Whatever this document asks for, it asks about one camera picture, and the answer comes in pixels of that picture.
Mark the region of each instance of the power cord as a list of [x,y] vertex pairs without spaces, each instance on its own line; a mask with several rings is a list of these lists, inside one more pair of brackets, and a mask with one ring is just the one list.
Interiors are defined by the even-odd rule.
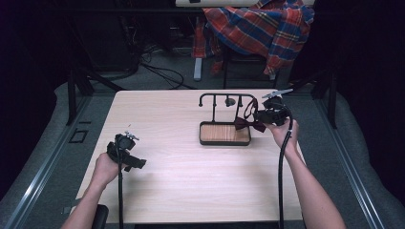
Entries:
[[[172,88],[170,88],[169,90],[176,90],[179,87],[184,87],[184,88],[188,88],[188,89],[191,89],[191,90],[197,90],[197,88],[195,88],[195,87],[188,86],[188,85],[184,84],[184,76],[182,76],[181,73],[178,73],[178,72],[176,72],[174,70],[170,70],[170,69],[154,67],[154,66],[151,66],[151,65],[148,65],[148,64],[145,64],[145,63],[140,63],[140,65],[143,68],[149,70],[150,72],[155,73],[155,74],[159,75],[160,77],[162,77],[170,86],[172,86]],[[181,81],[176,80],[175,78],[167,75],[163,71],[168,71],[168,72],[177,74],[181,78]],[[178,85],[173,86],[171,84],[171,82],[177,83]]]

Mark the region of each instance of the wire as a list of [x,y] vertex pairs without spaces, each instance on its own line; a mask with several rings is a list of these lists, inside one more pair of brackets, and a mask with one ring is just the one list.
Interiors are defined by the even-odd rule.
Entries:
[[[145,69],[149,70],[150,72],[161,76],[170,86],[172,86],[172,88],[169,89],[169,90],[175,90],[175,89],[178,89],[179,87],[185,87],[185,88],[188,88],[188,89],[197,90],[197,88],[194,88],[192,86],[188,86],[188,85],[184,84],[184,76],[182,76],[181,73],[178,73],[178,72],[176,72],[174,70],[170,70],[170,69],[154,67],[154,66],[151,66],[151,65],[148,65],[148,64],[145,64],[145,63],[140,63],[140,65],[142,67],[144,67]],[[175,78],[163,73],[162,71],[168,71],[168,72],[177,74],[181,78],[181,81],[176,80]],[[177,83],[178,85],[173,86],[171,84],[171,82]]]
[[288,131],[286,133],[286,137],[284,138],[283,144],[280,148],[280,156],[279,156],[279,167],[278,167],[278,192],[279,192],[279,228],[284,229],[284,209],[283,209],[283,160],[284,160],[284,153],[287,147],[287,143],[289,138],[291,137],[292,133],[292,113],[289,110],[289,108],[284,105],[284,104],[279,104],[279,103],[271,103],[272,105],[277,105],[280,106],[284,109],[286,109],[288,113],[288,118],[289,118],[289,126],[288,126]]
[[119,201],[119,229],[124,228],[123,220],[123,201],[122,201],[122,154],[118,149],[117,139],[116,139],[116,151],[118,156],[118,201]]

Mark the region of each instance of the wooden table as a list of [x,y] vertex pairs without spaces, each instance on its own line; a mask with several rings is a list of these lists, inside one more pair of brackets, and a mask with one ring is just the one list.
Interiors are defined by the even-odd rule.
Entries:
[[[212,97],[204,93],[252,94],[270,90],[123,91],[117,93],[77,194],[89,185],[96,159],[116,134],[140,138],[131,155],[146,159],[143,169],[123,172],[126,223],[277,221],[279,147],[271,132],[251,128],[248,146],[203,146],[199,125],[212,119]],[[243,115],[250,98],[244,97]],[[236,107],[217,97],[216,120],[232,121]],[[284,163],[285,220],[301,219],[288,164]],[[117,178],[100,204],[110,209],[107,222],[118,222]]]

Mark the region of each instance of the plaid blanket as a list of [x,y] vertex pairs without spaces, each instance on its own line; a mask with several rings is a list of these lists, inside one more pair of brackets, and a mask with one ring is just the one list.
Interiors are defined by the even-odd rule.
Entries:
[[219,40],[241,54],[266,58],[265,74],[289,65],[309,37],[314,11],[302,0],[259,0],[248,9],[203,9],[196,26],[192,56],[222,56]]

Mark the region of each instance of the wooden tray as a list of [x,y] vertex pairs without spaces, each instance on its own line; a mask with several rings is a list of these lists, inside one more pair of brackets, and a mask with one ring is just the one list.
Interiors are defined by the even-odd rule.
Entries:
[[233,122],[200,123],[200,143],[202,145],[247,146],[251,140],[248,127],[236,130]]

